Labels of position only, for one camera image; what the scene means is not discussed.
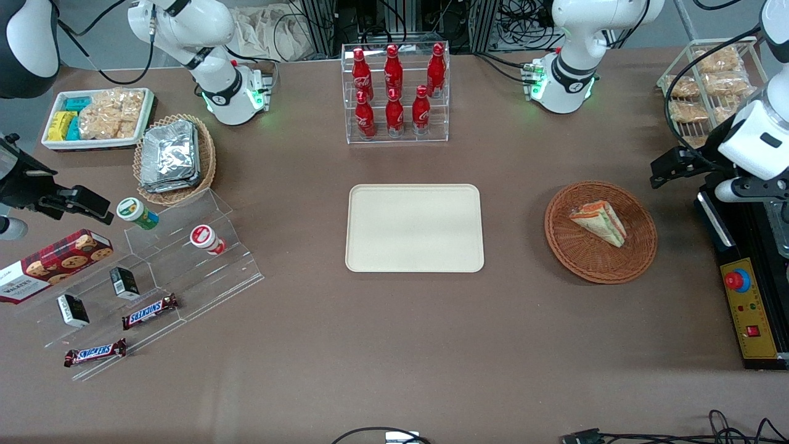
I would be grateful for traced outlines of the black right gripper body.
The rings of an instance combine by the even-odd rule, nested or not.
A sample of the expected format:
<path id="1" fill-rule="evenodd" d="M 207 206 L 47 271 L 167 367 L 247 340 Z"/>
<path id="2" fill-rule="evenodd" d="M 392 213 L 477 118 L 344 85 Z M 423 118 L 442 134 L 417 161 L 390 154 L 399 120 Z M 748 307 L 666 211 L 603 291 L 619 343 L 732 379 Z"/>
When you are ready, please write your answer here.
<path id="1" fill-rule="evenodd" d="M 2 204 L 18 210 L 38 210 L 38 199 L 57 195 L 57 171 L 19 149 L 18 134 L 2 135 Z"/>

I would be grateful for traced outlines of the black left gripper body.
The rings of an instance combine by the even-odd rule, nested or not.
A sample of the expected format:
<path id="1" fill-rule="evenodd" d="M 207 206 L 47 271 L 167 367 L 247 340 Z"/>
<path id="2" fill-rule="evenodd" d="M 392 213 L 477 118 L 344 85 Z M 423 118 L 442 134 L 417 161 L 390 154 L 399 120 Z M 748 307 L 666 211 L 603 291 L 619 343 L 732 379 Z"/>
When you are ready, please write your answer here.
<path id="1" fill-rule="evenodd" d="M 705 181 L 723 181 L 737 177 L 738 170 L 734 163 L 719 152 L 719 146 L 728 136 L 732 125 L 733 119 L 726 119 L 721 124 L 718 124 L 712 129 L 705 145 L 700 149 L 703 157 L 716 165 L 716 168 L 710 170 L 705 176 Z"/>

